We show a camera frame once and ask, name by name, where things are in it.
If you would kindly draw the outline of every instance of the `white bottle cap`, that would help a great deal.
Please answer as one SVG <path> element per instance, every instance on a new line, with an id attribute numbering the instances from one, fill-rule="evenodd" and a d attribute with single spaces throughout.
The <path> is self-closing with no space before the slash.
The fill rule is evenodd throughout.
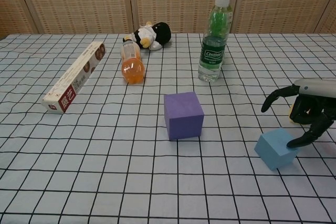
<path id="1" fill-rule="evenodd" d="M 228 7 L 230 0 L 215 0 L 215 5 L 218 7 Z"/>

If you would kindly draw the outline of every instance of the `foam block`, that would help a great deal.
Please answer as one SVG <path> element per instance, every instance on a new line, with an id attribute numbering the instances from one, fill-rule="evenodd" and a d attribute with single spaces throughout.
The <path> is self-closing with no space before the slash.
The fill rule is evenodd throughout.
<path id="1" fill-rule="evenodd" d="M 169 140 L 200 136 L 204 112 L 195 92 L 166 94 L 163 100 Z"/>
<path id="2" fill-rule="evenodd" d="M 254 150 L 271 170 L 290 164 L 299 152 L 297 148 L 286 145 L 293 140 L 283 128 L 267 132 L 260 136 Z"/>

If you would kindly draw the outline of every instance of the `blue cube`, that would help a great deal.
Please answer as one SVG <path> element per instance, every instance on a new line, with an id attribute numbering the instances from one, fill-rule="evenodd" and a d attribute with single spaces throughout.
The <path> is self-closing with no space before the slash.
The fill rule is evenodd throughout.
<path id="1" fill-rule="evenodd" d="M 287 143 L 294 138 L 283 128 L 260 136 L 254 150 L 271 170 L 290 164 L 299 152 L 288 148 Z"/>

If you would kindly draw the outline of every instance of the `purple cube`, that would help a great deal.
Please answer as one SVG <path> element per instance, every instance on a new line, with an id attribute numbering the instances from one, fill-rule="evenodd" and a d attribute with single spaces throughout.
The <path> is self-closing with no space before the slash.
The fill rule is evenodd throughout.
<path id="1" fill-rule="evenodd" d="M 166 94 L 164 118 L 169 140 L 200 136 L 204 112 L 195 92 Z"/>

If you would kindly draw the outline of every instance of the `table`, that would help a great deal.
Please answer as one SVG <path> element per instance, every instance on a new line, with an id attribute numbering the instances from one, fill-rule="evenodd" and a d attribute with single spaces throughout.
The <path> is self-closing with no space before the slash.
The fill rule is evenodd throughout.
<path id="1" fill-rule="evenodd" d="M 197 77 L 200 34 L 142 51 L 145 82 L 120 72 L 123 35 L 10 35 L 0 41 L 1 223 L 332 223 L 336 129 L 270 171 L 254 152 L 289 121 L 295 97 L 260 108 L 299 78 L 336 77 L 336 36 L 235 34 L 218 81 Z M 41 98 L 93 40 L 107 53 L 68 111 Z M 168 141 L 164 94 L 195 91 L 200 138 Z"/>

